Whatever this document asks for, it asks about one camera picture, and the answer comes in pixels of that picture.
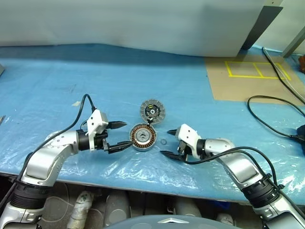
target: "blue tarp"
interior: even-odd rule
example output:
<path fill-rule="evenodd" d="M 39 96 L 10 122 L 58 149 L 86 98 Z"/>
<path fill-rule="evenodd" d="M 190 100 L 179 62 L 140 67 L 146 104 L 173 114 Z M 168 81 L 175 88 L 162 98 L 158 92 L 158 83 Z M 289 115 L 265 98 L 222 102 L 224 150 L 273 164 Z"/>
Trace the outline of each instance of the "blue tarp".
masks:
<path fill-rule="evenodd" d="M 251 50 L 254 54 L 260 50 Z M 293 68 L 297 63 L 287 59 Z M 245 201 L 222 166 L 216 162 L 186 165 L 159 150 L 176 151 L 178 142 L 166 133 L 187 123 L 203 138 L 224 137 L 236 146 L 253 146 L 273 162 L 279 183 L 298 204 L 305 204 L 305 156 L 301 146 L 258 123 L 245 102 L 213 99 L 204 59 L 107 45 L 2 47 L 0 63 L 0 172 L 17 174 L 25 156 L 53 131 L 70 125 L 83 94 L 110 121 L 127 126 L 109 131 L 108 142 L 128 140 L 130 129 L 143 120 L 139 110 L 146 99 L 161 101 L 166 117 L 154 126 L 158 139 L 152 150 L 132 147 L 108 155 L 80 152 L 64 163 L 59 180 L 103 187 L 167 193 L 196 198 Z M 304 82 L 304 75 L 299 75 Z M 287 105 L 253 103 L 266 122 L 296 133 L 304 118 Z M 85 105 L 81 121 L 91 113 Z M 166 139 L 167 145 L 160 140 Z M 254 153 L 262 168 L 267 163 Z"/>

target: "washer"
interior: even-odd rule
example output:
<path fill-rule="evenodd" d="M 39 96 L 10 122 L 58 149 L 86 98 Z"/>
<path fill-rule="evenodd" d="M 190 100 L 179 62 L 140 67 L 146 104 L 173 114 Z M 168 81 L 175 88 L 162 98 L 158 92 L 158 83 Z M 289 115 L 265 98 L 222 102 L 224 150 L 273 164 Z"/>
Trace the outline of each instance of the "washer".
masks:
<path fill-rule="evenodd" d="M 146 151 L 156 143 L 157 133 L 151 125 L 140 123 L 131 129 L 129 139 L 136 150 Z"/>
<path fill-rule="evenodd" d="M 167 144 L 167 141 L 164 138 L 162 138 L 160 142 L 161 142 L 162 145 L 166 145 Z"/>
<path fill-rule="evenodd" d="M 160 101 L 149 99 L 142 103 L 140 115 L 145 122 L 157 124 L 165 118 L 165 108 Z"/>

